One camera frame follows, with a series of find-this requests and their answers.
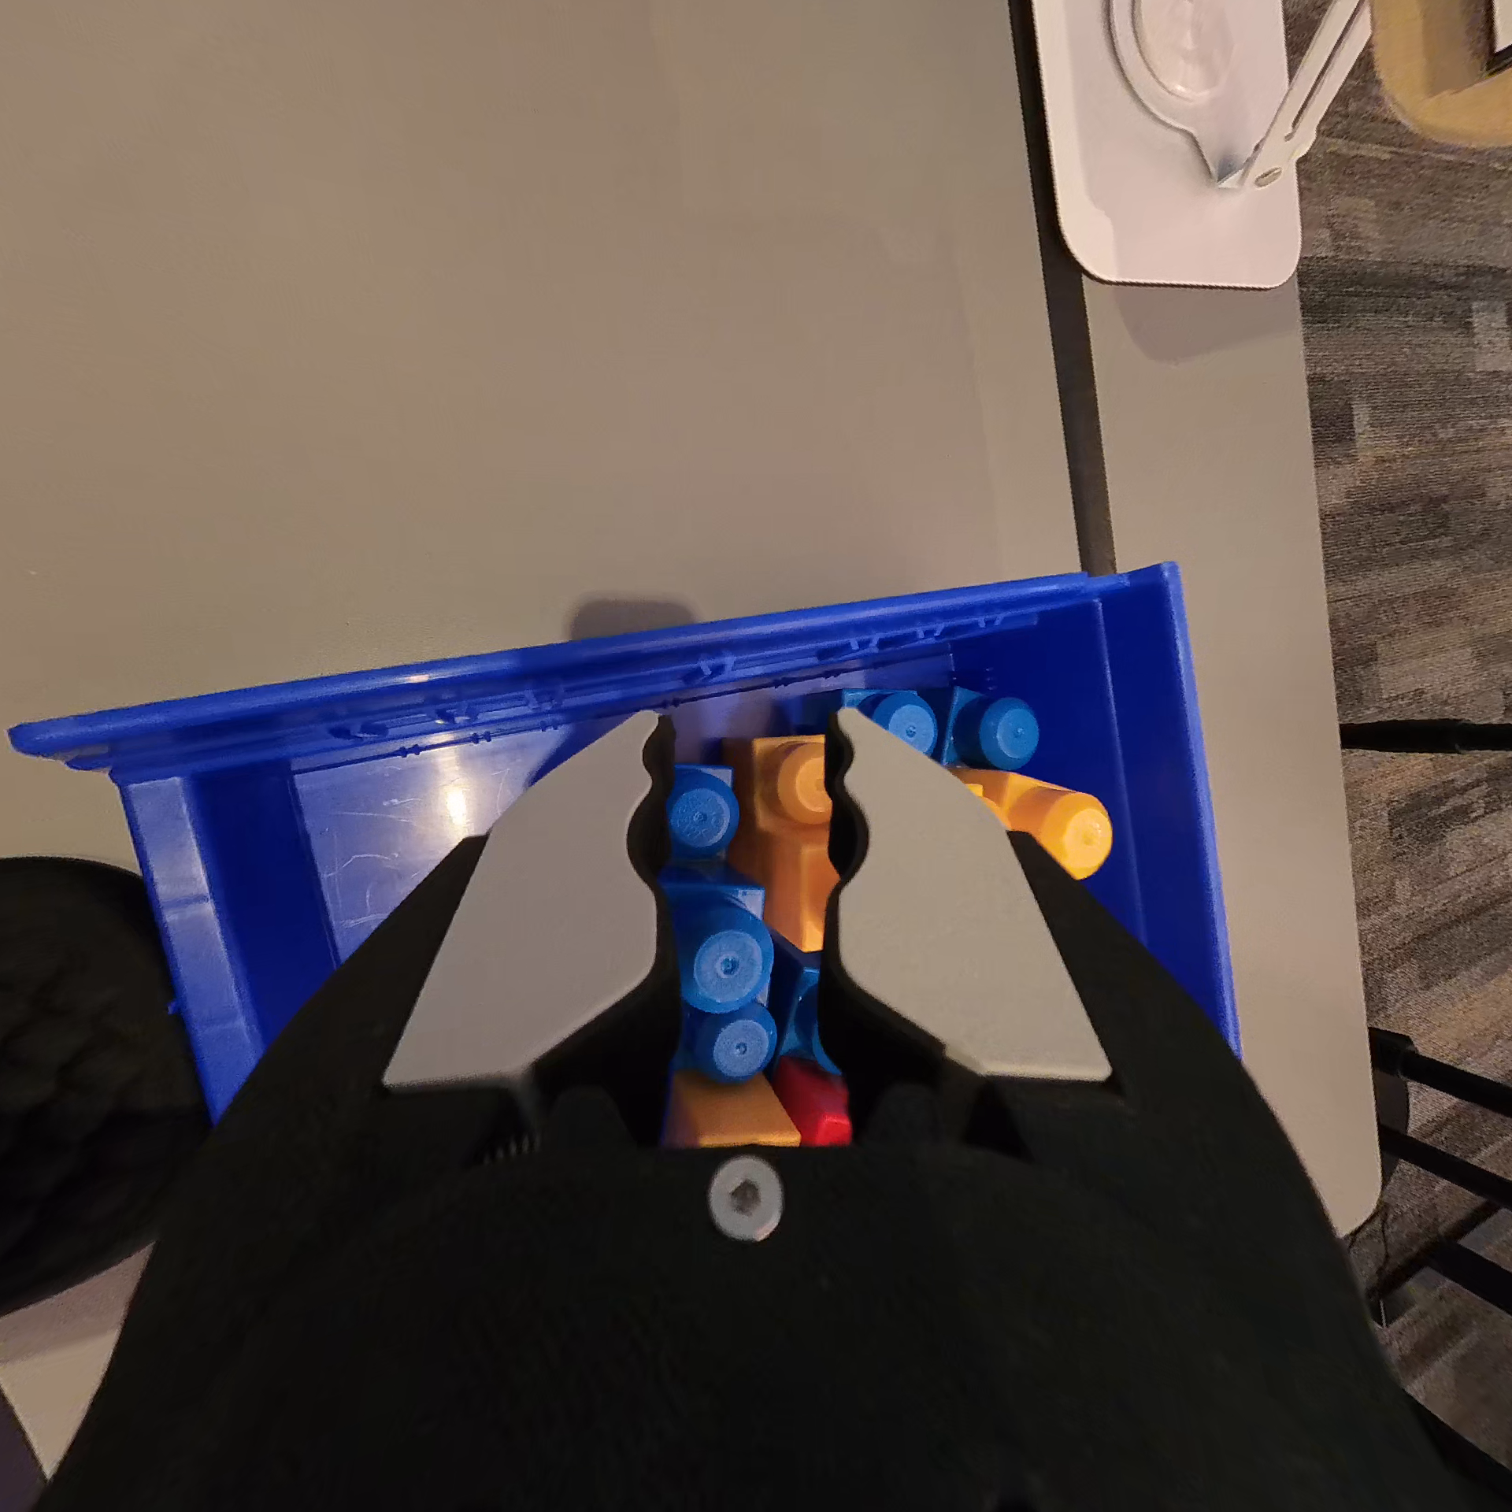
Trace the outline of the white board stand base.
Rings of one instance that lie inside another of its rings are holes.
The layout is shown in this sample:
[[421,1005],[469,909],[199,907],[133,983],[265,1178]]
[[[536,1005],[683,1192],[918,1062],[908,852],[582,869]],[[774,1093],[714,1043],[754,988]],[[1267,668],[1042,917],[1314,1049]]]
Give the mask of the white board stand base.
[[1056,216],[1103,284],[1272,290],[1296,273],[1292,169],[1244,181],[1291,82],[1281,5],[1031,3]]

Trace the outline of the blue plastic bin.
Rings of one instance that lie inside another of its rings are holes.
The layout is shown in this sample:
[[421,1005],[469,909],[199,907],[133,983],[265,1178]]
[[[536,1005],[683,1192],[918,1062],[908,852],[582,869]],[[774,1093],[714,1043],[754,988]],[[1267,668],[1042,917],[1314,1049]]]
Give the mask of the blue plastic bin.
[[1034,577],[171,698],[23,723],[116,784],[212,1117],[462,840],[640,709],[677,761],[831,688],[1023,701],[1028,775],[1110,816],[1088,881],[1240,1051],[1199,688],[1174,564]]

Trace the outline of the cluster of assembled block steps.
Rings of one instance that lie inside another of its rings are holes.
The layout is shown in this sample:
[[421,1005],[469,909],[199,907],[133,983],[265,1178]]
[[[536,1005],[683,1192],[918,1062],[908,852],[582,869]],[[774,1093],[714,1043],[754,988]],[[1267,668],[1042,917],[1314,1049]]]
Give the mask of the cluster of assembled block steps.
[[[839,695],[826,718],[858,709],[955,778],[1012,838],[1029,885],[1044,871],[1089,901],[1083,881],[1111,849],[1095,799],[1020,772],[940,766]],[[717,860],[677,860],[662,873],[683,955],[683,1044],[670,1073],[661,1144],[677,1148],[840,1145],[878,1106],[855,1106],[821,1043],[825,906],[837,876],[828,858],[832,803],[825,732],[727,737],[719,769],[681,766],[667,805],[675,849],[692,841],[695,783],[729,784],[738,813]],[[1042,899],[1032,892],[1045,918]]]

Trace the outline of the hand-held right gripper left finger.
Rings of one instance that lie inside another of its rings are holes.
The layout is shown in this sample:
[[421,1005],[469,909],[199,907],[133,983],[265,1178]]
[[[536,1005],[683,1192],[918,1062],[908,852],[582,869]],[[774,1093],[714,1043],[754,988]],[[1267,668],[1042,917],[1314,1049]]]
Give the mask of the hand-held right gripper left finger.
[[492,824],[393,1049],[388,1090],[662,1099],[681,1032],[659,871],[670,718],[636,712]]

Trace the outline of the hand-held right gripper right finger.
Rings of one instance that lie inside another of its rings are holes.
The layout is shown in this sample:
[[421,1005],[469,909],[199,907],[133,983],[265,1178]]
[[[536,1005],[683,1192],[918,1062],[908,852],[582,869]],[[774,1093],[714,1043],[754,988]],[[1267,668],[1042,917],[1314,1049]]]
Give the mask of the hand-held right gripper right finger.
[[1010,833],[943,767],[843,707],[825,731],[832,803],[820,1040],[848,1103],[924,1088],[1113,1090],[1113,1065]]

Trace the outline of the wooden instruction board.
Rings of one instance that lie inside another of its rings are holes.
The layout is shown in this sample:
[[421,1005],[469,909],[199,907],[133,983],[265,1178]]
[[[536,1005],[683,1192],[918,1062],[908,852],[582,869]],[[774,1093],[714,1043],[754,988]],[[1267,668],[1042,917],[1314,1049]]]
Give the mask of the wooden instruction board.
[[1374,73],[1414,132],[1455,147],[1510,145],[1510,3],[1371,2]]

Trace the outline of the black round pad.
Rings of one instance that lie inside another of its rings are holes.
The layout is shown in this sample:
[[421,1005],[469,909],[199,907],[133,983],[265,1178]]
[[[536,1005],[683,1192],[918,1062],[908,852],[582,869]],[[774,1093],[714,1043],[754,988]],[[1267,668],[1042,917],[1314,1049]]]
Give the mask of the black round pad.
[[1,1314],[141,1251],[209,1128],[141,877],[2,858]]

